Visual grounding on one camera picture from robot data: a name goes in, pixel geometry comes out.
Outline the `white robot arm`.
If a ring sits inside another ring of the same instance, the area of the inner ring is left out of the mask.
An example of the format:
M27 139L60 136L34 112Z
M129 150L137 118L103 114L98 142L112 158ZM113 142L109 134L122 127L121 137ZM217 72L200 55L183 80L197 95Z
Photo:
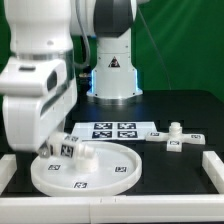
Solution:
M4 0L11 56L0 72L9 146L36 152L64 127L77 102L76 69L90 64L88 38L100 44L87 93L123 103L142 95L131 62L131 26L139 0Z

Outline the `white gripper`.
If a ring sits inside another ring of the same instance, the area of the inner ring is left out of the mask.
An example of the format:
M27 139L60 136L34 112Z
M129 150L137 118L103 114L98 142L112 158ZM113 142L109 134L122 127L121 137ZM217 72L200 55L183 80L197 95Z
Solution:
M15 151L37 151L60 126L77 102L76 79L55 101L45 97L3 97L3 118L9 146ZM38 150L40 158L49 158L50 150Z

